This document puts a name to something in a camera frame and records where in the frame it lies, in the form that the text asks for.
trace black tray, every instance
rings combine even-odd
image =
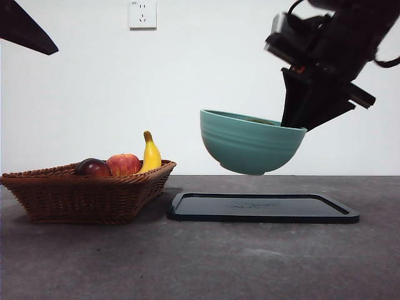
[[[355,210],[318,194],[180,193],[167,218],[176,221],[357,223]]]

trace fruit basket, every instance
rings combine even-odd
[[[127,224],[159,196],[175,162],[130,176],[75,176],[77,163],[3,174],[6,186],[34,223]]]

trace dark red apple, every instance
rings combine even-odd
[[[97,158],[87,158],[75,167],[75,175],[111,176],[106,162]]]
[[[140,171],[142,163],[133,154],[116,154],[107,160],[113,176],[128,176]]]

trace teal bowl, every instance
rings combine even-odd
[[[223,111],[200,111],[202,141],[209,154],[230,171],[263,175],[286,164],[296,153],[306,128]]]

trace banana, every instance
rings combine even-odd
[[[144,148],[143,165],[138,173],[144,173],[148,170],[161,167],[161,155],[153,142],[150,131],[144,131],[143,136],[146,141],[146,147]]]

